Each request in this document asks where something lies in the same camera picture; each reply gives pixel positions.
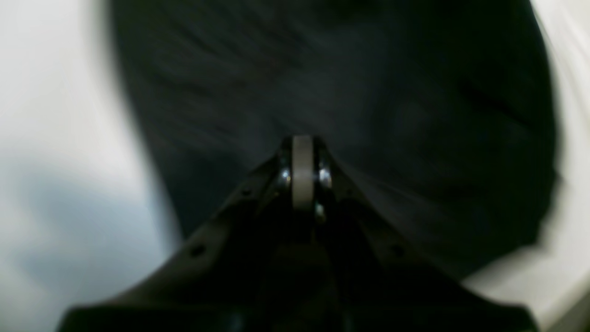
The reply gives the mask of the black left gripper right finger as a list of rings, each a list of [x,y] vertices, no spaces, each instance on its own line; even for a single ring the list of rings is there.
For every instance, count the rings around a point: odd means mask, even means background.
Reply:
[[[537,332],[524,307],[485,300],[423,258],[312,136],[300,137],[300,211],[330,259],[345,332]]]

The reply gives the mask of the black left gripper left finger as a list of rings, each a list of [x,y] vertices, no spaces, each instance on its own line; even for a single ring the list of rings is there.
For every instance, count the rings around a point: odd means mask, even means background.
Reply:
[[[250,332],[263,273],[293,220],[295,137],[250,173],[160,269],[63,318],[60,332]]]

